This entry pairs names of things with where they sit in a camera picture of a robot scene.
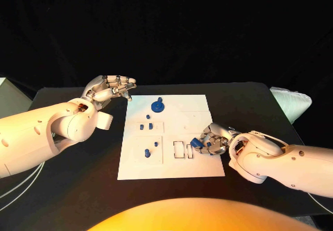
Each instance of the white paper sheet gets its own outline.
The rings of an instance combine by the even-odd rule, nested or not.
[[[201,154],[193,148],[192,154],[188,154],[186,145],[201,136],[212,123],[205,95],[131,97],[133,101],[127,106],[118,180],[225,176],[219,155]],[[163,98],[166,108],[163,112],[156,113],[152,111],[152,103],[159,97]],[[149,129],[149,123],[153,124],[153,129]],[[183,142],[185,158],[175,158],[175,141]]]

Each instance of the robotic hand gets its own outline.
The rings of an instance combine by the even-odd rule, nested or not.
[[[7,177],[85,141],[95,127],[110,129],[113,116],[100,110],[111,98],[126,97],[136,79],[98,76],[81,98],[0,119],[0,178]]]
[[[333,197],[332,149],[288,145],[257,131],[241,133],[215,123],[190,144],[201,153],[211,155],[224,154],[229,149],[229,166],[248,181],[261,184],[271,177],[291,189]]]

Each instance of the black table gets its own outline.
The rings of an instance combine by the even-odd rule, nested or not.
[[[43,88],[30,109],[66,102],[84,88]],[[260,83],[139,86],[133,95],[205,94],[212,119],[239,131],[261,131],[290,144],[300,137],[274,96]],[[103,110],[114,116],[111,129],[97,129],[91,138],[46,161],[35,184],[19,200],[0,212],[2,230],[85,230],[126,209],[149,202],[180,198],[222,198],[265,207],[288,216],[327,212],[304,192],[268,178],[254,184],[229,167],[222,155],[225,177],[117,180],[127,100],[117,98]],[[0,179],[6,192],[33,170]],[[19,192],[13,192],[6,204]],[[329,198],[316,197],[329,208]]]

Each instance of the white board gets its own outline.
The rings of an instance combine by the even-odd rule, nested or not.
[[[159,97],[163,98],[164,110],[156,113],[152,103]],[[225,176],[221,156],[201,154],[189,146],[212,123],[205,95],[133,95],[131,98],[118,180]]]

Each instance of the wire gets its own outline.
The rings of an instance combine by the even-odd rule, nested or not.
[[[317,202],[317,204],[323,207],[323,209],[333,214],[333,212],[323,206],[323,204],[314,199],[313,195],[307,193],[309,196],[313,198],[313,200]]]
[[[38,168],[35,169],[33,173],[32,173],[30,176],[26,178],[26,180],[25,180],[25,181],[23,181],[7,193],[4,193],[4,194],[0,196],[0,198],[3,198],[3,197],[4,197],[19,186],[32,178],[32,176],[35,175],[36,171],[39,170],[42,164],[38,166]]]
[[[36,180],[36,178],[38,178],[38,176],[39,176],[39,174],[41,174],[41,171],[42,171],[42,169],[43,169],[43,164],[45,164],[45,162],[41,164],[41,169],[39,169],[39,172],[38,172],[38,174],[36,174],[36,176],[35,176],[35,179],[33,179],[33,181],[32,181],[32,183],[29,184],[29,186],[26,187],[26,189],[25,189],[25,191],[20,193],[20,195],[16,197],[16,199],[0,209],[0,211],[19,199],[19,197],[23,195],[23,193],[28,191],[28,189],[30,188],[30,186],[32,186],[32,184],[33,184],[33,182],[35,182],[35,180]]]

